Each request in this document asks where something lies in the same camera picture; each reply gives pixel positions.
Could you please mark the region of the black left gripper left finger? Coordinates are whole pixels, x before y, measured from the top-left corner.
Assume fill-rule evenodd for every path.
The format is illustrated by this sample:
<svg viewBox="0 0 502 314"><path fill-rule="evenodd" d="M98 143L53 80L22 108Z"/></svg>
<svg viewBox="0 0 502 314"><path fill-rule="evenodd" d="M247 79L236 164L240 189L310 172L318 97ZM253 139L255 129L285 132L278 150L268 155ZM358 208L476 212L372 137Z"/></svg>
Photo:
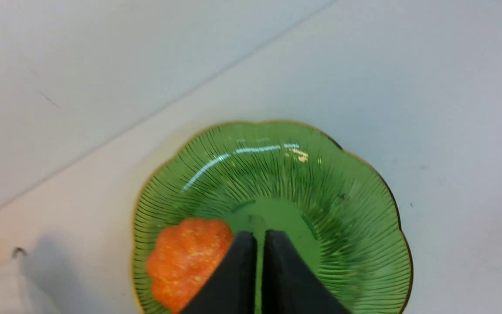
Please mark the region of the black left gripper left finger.
<svg viewBox="0 0 502 314"><path fill-rule="evenodd" d="M237 233L225 257L182 314L253 314L257 240Z"/></svg>

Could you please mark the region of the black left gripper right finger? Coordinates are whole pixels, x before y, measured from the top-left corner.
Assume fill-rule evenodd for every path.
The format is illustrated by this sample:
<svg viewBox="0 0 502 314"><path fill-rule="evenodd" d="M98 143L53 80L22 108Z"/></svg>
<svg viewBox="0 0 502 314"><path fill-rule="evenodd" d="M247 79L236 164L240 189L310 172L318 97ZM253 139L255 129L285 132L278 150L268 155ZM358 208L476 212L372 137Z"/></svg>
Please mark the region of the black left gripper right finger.
<svg viewBox="0 0 502 314"><path fill-rule="evenodd" d="M307 266L283 231L265 233L263 314L349 314Z"/></svg>

